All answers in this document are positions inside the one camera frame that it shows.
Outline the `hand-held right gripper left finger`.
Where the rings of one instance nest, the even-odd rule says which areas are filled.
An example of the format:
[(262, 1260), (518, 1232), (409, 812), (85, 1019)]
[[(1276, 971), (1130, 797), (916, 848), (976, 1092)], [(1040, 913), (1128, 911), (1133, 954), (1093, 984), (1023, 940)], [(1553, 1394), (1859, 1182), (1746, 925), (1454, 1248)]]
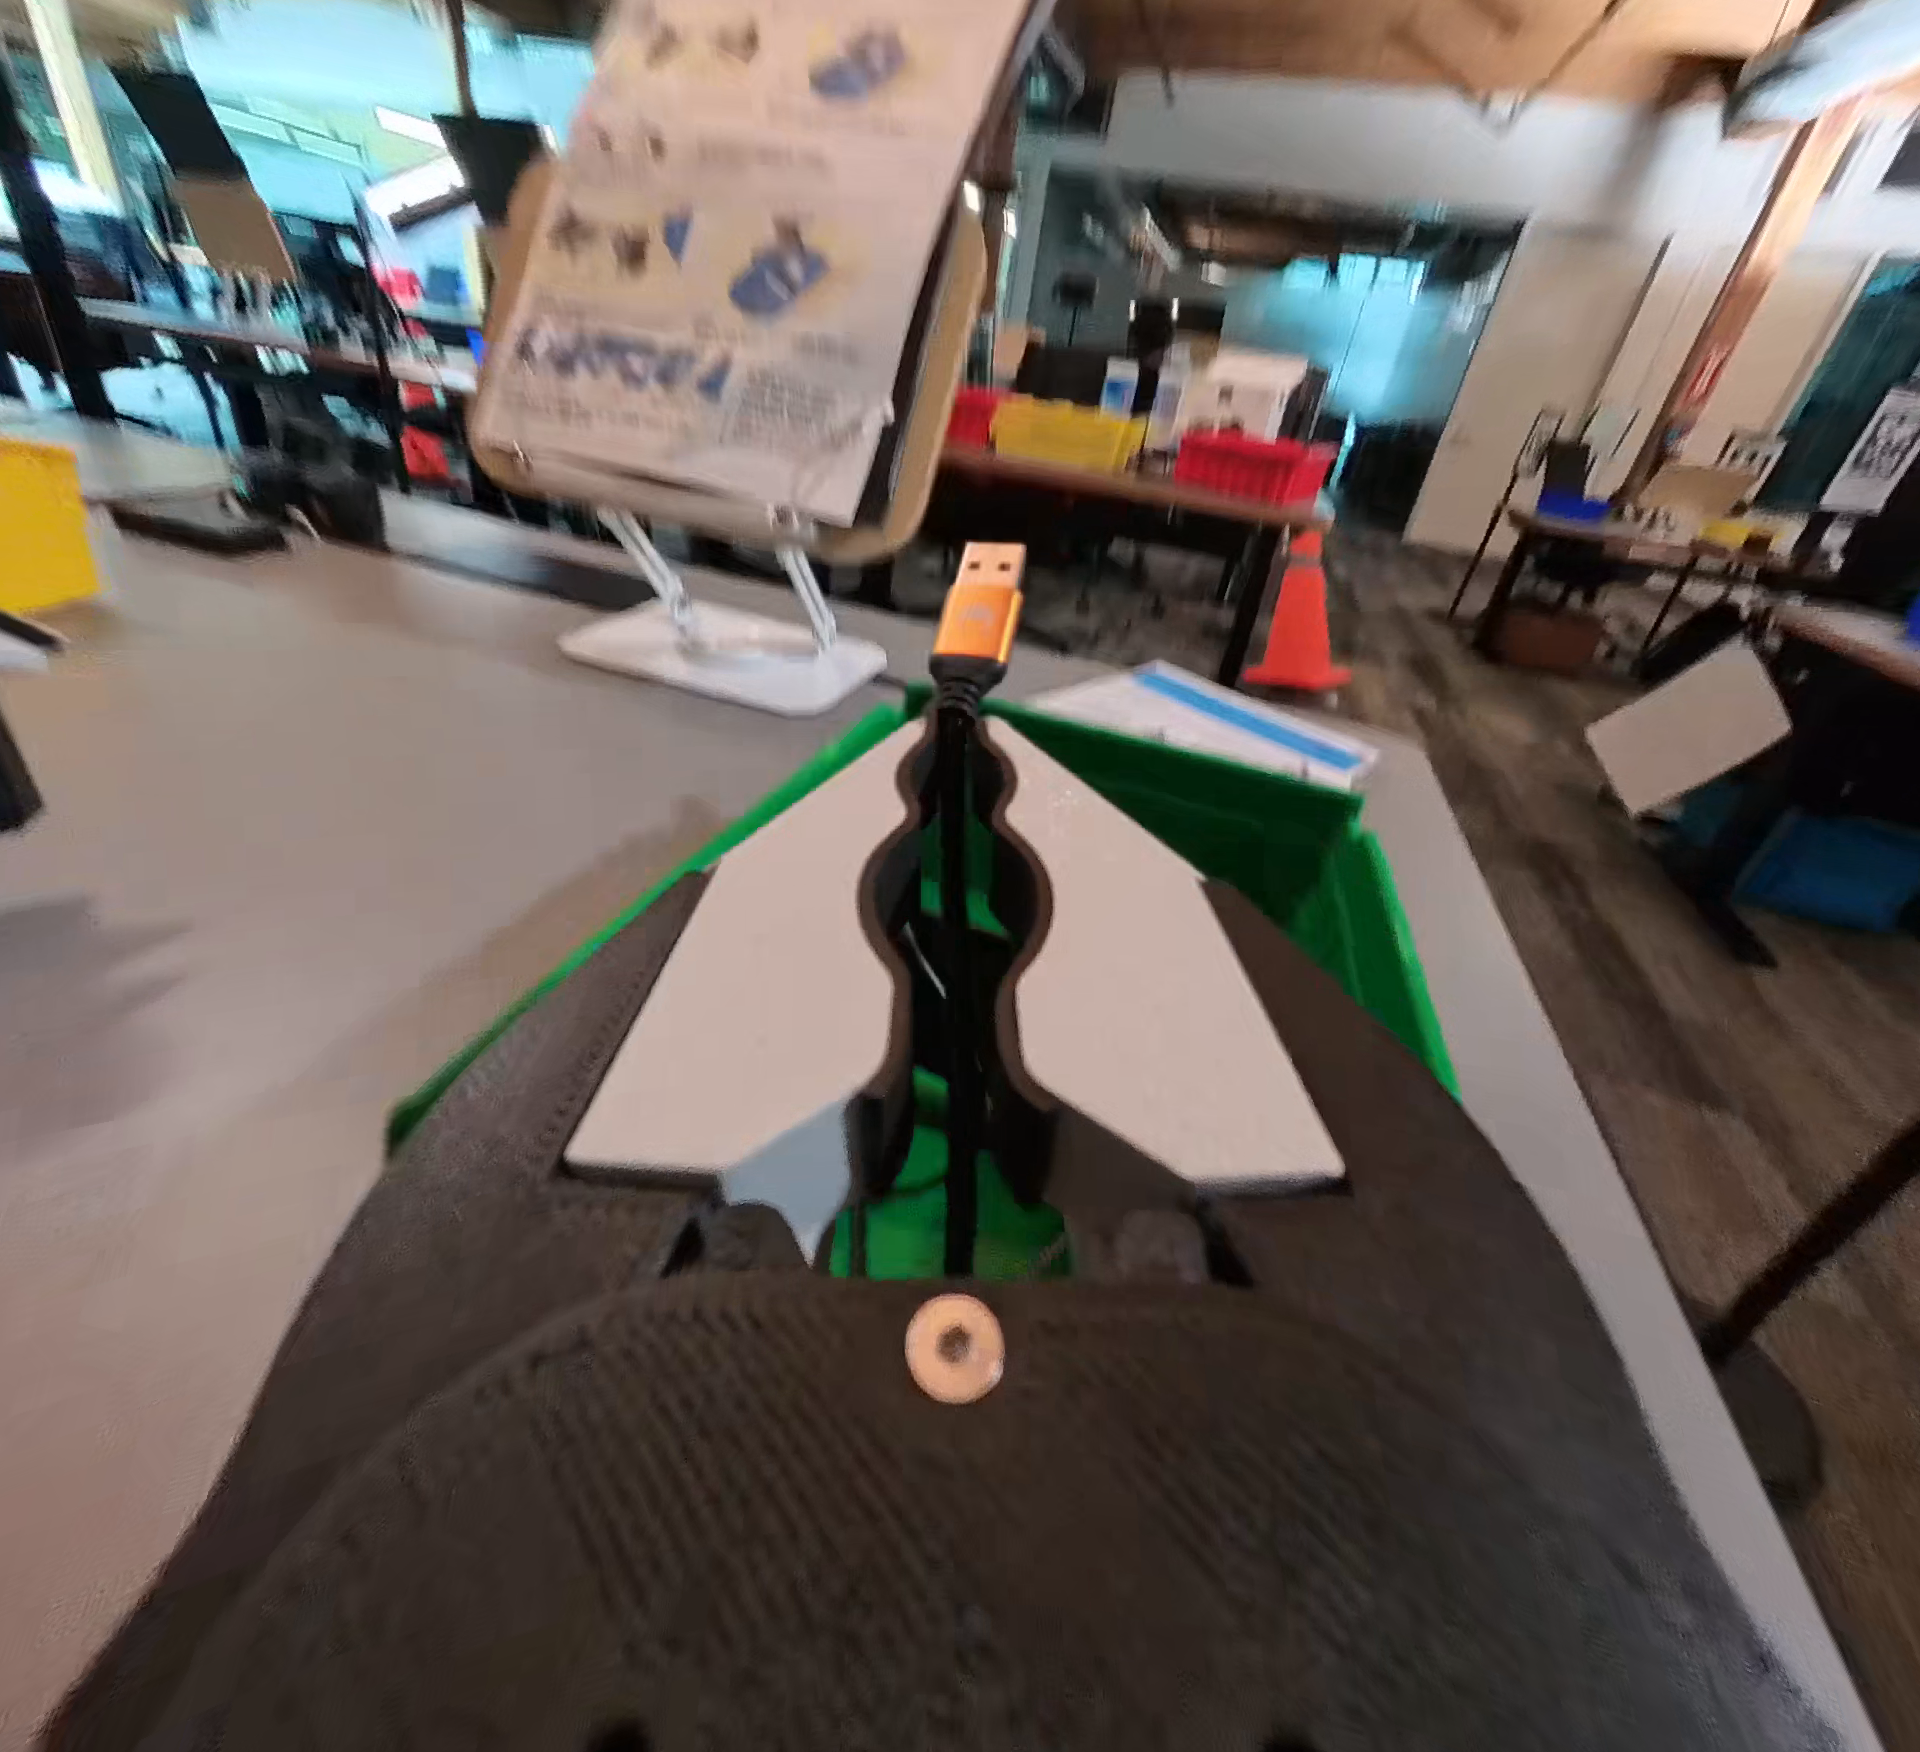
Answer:
[(917, 840), (907, 725), (703, 875), (567, 1139), (591, 1186), (773, 1207), (811, 1260), (852, 1199), (857, 1109), (910, 1073), (913, 964), (872, 863)]

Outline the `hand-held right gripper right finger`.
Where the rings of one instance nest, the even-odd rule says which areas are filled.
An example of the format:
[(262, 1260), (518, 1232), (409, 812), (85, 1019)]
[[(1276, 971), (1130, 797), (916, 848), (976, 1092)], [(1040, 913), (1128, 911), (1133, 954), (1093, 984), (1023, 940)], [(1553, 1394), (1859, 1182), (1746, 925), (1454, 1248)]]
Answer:
[(995, 830), (1036, 875), (999, 997), (1006, 1079), (1053, 1119), (1049, 1202), (1318, 1193), (1344, 1159), (1218, 911), (1173, 848), (1006, 718)]

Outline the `yellow plastic bin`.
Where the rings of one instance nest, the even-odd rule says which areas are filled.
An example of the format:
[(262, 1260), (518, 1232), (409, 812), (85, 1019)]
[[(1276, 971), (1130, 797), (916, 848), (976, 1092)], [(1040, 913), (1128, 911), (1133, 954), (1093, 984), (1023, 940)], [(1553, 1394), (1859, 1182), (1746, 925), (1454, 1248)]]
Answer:
[(3, 613), (33, 619), (99, 596), (76, 455), (3, 439)]
[(990, 419), (990, 447), (1000, 459), (1119, 475), (1138, 459), (1146, 422), (1072, 402), (1010, 396)]

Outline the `green plastic bin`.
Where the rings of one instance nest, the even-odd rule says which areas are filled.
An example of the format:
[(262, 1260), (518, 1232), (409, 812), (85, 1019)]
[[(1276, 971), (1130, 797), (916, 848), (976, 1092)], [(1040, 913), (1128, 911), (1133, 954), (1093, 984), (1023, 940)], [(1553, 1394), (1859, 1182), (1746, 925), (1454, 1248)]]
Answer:
[[(703, 873), (811, 797), (852, 759), (876, 751), (897, 727), (917, 725), (929, 686), (902, 686), (886, 704), (860, 714), (819, 747), (799, 769), (754, 805), (653, 878), (635, 903), (573, 948), (557, 968), (518, 997), (500, 1019), (460, 1047), (437, 1073), (391, 1106), (388, 1162), (434, 1113), (454, 1082), (541, 997), (590, 961), (600, 944), (638, 921), (673, 881)], [(1066, 772), (1090, 785), (1202, 875), (1236, 888), (1285, 931), (1344, 997), (1374, 1017), (1455, 1099), (1451, 1051), (1431, 1006), (1428, 974), (1414, 944), (1405, 905), (1385, 848), (1362, 822), (1362, 797), (1314, 787), (1255, 765), (1205, 755), (1158, 738), (1069, 721), (1048, 708), (999, 701), (999, 717)], [(937, 1134), (946, 1082), (936, 1061), (916, 1061), (916, 1132), (894, 1186), (867, 1206), (863, 1273), (879, 1280), (932, 1280), (943, 1272), (943, 1165)], [(972, 1272), (990, 1282), (1063, 1276), (1066, 1232), (1053, 1207), (1022, 1207), (986, 1159), (976, 1167)]]

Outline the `thin black cable gold plugs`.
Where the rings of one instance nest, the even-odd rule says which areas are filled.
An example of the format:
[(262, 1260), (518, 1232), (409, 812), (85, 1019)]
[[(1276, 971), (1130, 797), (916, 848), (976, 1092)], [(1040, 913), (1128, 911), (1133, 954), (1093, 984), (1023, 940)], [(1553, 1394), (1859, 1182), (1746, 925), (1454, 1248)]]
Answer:
[(972, 1276), (976, 1167), (986, 1134), (985, 1037), (967, 913), (972, 741), (979, 708), (1006, 674), (1017, 635), (1023, 548), (972, 542), (957, 559), (929, 651), (929, 827), (936, 840), (937, 934), (946, 1003), (946, 1180), (943, 1273)]

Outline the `light grey desk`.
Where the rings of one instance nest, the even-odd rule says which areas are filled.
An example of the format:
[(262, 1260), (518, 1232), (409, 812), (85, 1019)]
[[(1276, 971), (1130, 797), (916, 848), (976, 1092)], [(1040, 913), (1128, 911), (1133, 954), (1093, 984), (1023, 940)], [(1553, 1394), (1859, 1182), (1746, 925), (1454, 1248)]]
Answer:
[(1458, 1096), (1205, 875), (1344, 1182), (1049, 1202), (1063, 1276), (863, 1273), (563, 1147), (703, 873), (830, 741), (346, 549), (132, 549), (13, 681), (3, 1746), (1873, 1750), (1455, 822), (1385, 848)]

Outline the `flat black device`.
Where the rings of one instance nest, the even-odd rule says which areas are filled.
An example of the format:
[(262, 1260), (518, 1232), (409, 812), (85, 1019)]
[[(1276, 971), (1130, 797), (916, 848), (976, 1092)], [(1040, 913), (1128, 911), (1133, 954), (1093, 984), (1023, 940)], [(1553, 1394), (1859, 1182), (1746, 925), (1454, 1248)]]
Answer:
[(120, 498), (106, 512), (129, 539), (201, 556), (252, 559), (289, 549), (289, 533), (248, 512), (232, 493)]

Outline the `black battery charger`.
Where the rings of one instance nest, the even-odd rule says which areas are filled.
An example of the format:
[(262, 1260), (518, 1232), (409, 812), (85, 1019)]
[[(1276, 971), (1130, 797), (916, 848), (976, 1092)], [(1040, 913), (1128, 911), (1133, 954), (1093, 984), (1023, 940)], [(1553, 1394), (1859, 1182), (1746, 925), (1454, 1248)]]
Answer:
[(325, 542), (385, 549), (381, 487), (371, 473), (361, 469), (355, 453), (356, 442), (339, 429), (315, 439), (304, 475), (306, 515)]
[(238, 453), (235, 493), (248, 515), (282, 533), (322, 539), (322, 498), (308, 467), (271, 439)]

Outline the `orange floor cone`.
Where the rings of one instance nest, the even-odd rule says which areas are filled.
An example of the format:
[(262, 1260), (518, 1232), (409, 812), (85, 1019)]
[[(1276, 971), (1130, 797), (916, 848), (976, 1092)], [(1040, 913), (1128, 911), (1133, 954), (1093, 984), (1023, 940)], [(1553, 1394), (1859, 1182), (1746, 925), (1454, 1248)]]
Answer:
[(1349, 681), (1349, 668), (1334, 659), (1322, 549), (1322, 530), (1299, 530), (1286, 539), (1264, 651), (1258, 661), (1242, 668), (1242, 686), (1324, 695)]

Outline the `wooden background table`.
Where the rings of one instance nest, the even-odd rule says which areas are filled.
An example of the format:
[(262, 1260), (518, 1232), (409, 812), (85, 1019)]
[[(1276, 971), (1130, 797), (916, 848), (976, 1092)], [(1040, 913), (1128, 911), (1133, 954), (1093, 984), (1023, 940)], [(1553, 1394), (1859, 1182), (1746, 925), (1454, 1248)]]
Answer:
[(1258, 500), (1173, 477), (1053, 467), (946, 445), (936, 465), (923, 530), (952, 528), (965, 539), (985, 539), (999, 515), (1017, 515), (1022, 523), (1033, 519), (1076, 523), (1100, 539), (1218, 559), (1218, 596), (1234, 605), (1213, 671), (1221, 686), (1236, 686), (1244, 675), (1281, 553), (1299, 536), (1334, 523), (1322, 500)]

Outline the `white flat panel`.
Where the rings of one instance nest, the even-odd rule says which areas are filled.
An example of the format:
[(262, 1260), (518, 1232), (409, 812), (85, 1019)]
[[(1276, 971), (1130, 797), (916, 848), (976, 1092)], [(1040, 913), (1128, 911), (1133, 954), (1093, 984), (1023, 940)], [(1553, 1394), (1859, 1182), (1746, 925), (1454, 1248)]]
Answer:
[(1790, 734), (1789, 708), (1746, 635), (1584, 727), (1604, 790), (1646, 820), (1753, 762)]

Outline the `white cardboard box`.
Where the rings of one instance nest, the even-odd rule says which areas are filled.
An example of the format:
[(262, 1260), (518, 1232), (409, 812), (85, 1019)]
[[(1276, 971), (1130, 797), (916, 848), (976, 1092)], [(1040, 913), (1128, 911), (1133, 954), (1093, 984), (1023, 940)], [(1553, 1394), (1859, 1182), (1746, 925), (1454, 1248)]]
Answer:
[(1182, 393), (1182, 433), (1234, 433), (1278, 442), (1285, 413), (1309, 374), (1309, 359), (1221, 347)]

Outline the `blue floor bin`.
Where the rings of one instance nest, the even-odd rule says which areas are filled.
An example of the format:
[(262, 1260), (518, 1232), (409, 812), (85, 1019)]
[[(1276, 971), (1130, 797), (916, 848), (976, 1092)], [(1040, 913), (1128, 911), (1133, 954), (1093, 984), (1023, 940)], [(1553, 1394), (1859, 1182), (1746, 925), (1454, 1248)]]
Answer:
[(1741, 865), (1734, 898), (1843, 931), (1913, 931), (1917, 830), (1789, 810)]

